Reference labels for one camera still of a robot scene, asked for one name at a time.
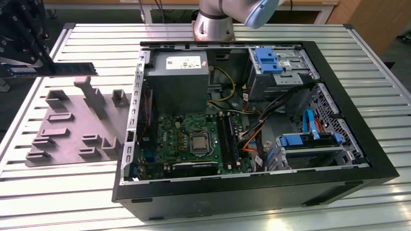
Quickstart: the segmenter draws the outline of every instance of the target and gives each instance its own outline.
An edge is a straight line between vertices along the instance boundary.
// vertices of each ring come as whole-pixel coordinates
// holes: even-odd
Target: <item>chip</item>
[[[206,149],[207,148],[207,140],[204,136],[192,137],[192,149]]]
[[[210,133],[207,131],[190,133],[190,152],[196,157],[203,157],[210,153]]]

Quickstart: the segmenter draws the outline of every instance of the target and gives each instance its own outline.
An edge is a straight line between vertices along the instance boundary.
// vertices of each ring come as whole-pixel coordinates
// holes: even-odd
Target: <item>expansion slot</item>
[[[219,132],[219,140],[220,140],[223,167],[226,169],[231,169],[228,141],[226,137],[224,115],[218,115],[218,132]]]
[[[228,141],[228,147],[230,147],[230,156],[231,156],[231,164],[232,166],[240,165],[240,154],[238,149],[238,139],[234,131],[234,123],[231,119],[230,113],[224,117],[224,123],[226,123],[226,136]]]
[[[238,141],[230,114],[218,115],[218,131],[222,147],[223,166],[226,169],[232,169],[240,165],[240,162]]]

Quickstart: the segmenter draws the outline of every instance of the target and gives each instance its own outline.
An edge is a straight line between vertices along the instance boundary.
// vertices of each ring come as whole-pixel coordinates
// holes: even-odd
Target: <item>metal table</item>
[[[411,95],[358,36],[334,25],[235,25],[238,40],[314,40],[401,177],[330,205],[192,219],[140,222],[111,202],[116,162],[27,168],[24,157],[47,110],[50,90],[80,94],[74,78],[38,78],[0,145],[0,229],[94,230],[410,230]],[[139,42],[191,40],[188,24],[82,24],[66,27],[52,50],[59,62],[94,62],[94,86],[131,92]]]

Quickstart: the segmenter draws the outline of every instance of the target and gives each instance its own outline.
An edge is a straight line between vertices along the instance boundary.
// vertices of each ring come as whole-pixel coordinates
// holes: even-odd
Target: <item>yellow wire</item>
[[[208,100],[208,102],[223,102],[224,100],[228,100],[234,96],[234,94],[236,92],[236,84],[234,83],[232,77],[228,75],[228,73],[223,69],[220,69],[218,66],[215,66],[214,68],[219,69],[224,73],[224,75],[230,78],[230,81],[231,81],[231,84],[232,84],[232,91],[231,91],[231,94],[227,97],[218,99],[218,100]]]

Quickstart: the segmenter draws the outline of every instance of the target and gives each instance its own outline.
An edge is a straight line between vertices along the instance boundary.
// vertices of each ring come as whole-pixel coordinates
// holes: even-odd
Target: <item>wooden cabinet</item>
[[[351,24],[377,54],[411,22],[411,0],[341,0],[327,24]]]

